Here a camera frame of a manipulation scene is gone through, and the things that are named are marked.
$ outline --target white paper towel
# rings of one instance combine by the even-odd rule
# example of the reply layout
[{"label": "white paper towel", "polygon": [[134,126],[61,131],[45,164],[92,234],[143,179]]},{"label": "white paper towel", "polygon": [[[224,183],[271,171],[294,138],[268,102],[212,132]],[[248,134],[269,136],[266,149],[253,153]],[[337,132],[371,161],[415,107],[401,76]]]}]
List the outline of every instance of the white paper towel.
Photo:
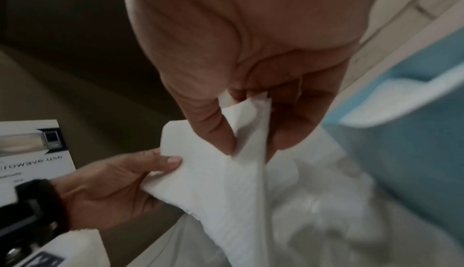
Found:
[{"label": "white paper towel", "polygon": [[200,139],[187,121],[169,122],[163,128],[161,153],[182,156],[183,163],[143,185],[198,219],[233,267],[274,265],[264,173],[270,109],[265,95],[223,109],[237,136],[233,156]]}]

